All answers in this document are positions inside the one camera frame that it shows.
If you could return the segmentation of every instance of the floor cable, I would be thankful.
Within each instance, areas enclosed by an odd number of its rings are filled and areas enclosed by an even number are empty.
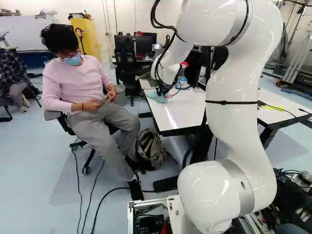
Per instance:
[[[82,210],[82,195],[81,195],[81,191],[80,191],[80,179],[79,179],[79,173],[78,173],[77,155],[76,155],[76,153],[74,152],[73,149],[72,149],[72,153],[73,153],[74,156],[75,156],[76,173],[77,173],[77,183],[78,183],[78,193],[79,193],[79,196],[80,196],[79,220],[78,220],[78,225],[77,225],[77,234],[79,234],[79,226],[80,226],[81,213],[82,213],[82,211],[81,211],[81,210]],[[86,213],[85,213],[85,217],[84,217],[84,221],[83,221],[83,225],[82,225],[81,234],[83,234],[83,231],[84,231],[85,223],[86,223],[87,216],[88,216],[88,212],[89,212],[90,205],[91,205],[92,194],[93,194],[94,188],[95,188],[96,183],[97,183],[98,175],[100,174],[100,172],[101,172],[102,169],[103,169],[104,162],[105,162],[105,161],[103,161],[102,166],[101,166],[101,168],[99,169],[99,171],[98,171],[98,173],[97,173],[97,175],[96,175],[95,181],[94,181],[94,183],[93,183],[93,187],[92,187],[91,192],[90,192],[89,204],[88,204],[88,208],[87,208]],[[99,202],[99,204],[98,204],[98,206],[97,206],[97,211],[96,211],[96,214],[95,214],[95,217],[94,217],[94,221],[93,221],[93,226],[92,226],[91,234],[94,234],[94,230],[95,230],[95,226],[96,226],[96,222],[97,222],[97,218],[98,218],[98,212],[99,212],[99,209],[100,209],[100,207],[101,207],[102,202],[103,202],[104,199],[108,196],[108,194],[110,194],[110,193],[112,193],[113,191],[116,191],[116,190],[130,190],[130,188],[128,188],[128,187],[114,188],[114,189],[110,190],[109,192],[107,192],[107,193],[102,197],[102,199],[100,200],[100,202]],[[153,191],[153,190],[142,190],[142,191],[143,191],[144,193],[155,193],[155,191]]]

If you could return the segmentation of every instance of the hand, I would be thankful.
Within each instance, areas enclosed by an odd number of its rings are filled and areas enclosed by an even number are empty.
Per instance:
[[[110,99],[110,101],[114,101],[116,99],[116,90],[112,89],[107,93],[107,97]]]
[[[101,100],[99,99],[91,99],[90,101],[83,104],[83,110],[89,112],[96,111],[103,104],[104,103],[101,103]]]

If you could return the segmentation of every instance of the chair wheel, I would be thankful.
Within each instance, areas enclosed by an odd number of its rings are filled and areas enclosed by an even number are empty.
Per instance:
[[[82,174],[84,174],[84,175],[90,174],[90,167],[84,167],[84,168],[82,169]]]

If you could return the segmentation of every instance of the light blue floor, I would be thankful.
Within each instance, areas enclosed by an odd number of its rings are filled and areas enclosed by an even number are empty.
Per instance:
[[[112,79],[115,71],[105,69]],[[32,79],[40,83],[41,79]],[[293,101],[312,109],[312,102],[304,98],[282,93],[273,85],[273,79],[264,77],[260,86],[279,93]],[[126,108],[134,113],[148,111],[141,99],[135,106]],[[63,131],[57,121],[44,121],[43,109],[32,102],[27,113],[16,112],[11,108],[14,120],[0,123],[0,233],[2,234],[73,234],[76,231],[79,196],[74,156],[69,144],[75,137]],[[3,108],[0,117],[4,116]],[[153,127],[150,118],[141,120],[141,128]],[[284,128],[278,132],[267,149],[268,156],[275,167],[312,171],[312,130],[302,124]],[[172,154],[182,154],[185,145],[171,145],[172,138],[164,139],[164,144]],[[88,157],[90,148],[77,151],[79,173]],[[222,156],[222,143],[218,144],[218,154]],[[92,173],[82,176],[83,214],[89,200],[95,173],[102,163],[97,157],[91,164]],[[142,187],[152,189],[157,179],[177,175],[179,166],[168,160],[158,171],[141,176]],[[125,186],[122,179],[105,165],[99,176],[92,205],[86,223],[85,233],[89,234],[99,199],[110,189]],[[145,198],[165,197],[172,193],[146,194]],[[131,199],[128,191],[117,191],[103,203],[98,215],[96,234],[122,234],[127,232],[127,202]]]

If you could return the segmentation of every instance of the pink sweater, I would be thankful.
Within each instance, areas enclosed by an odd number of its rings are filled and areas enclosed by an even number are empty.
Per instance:
[[[72,66],[55,58],[44,68],[42,94],[46,110],[71,113],[72,103],[105,99],[103,86],[112,83],[111,79],[95,57],[81,57],[81,66]]]

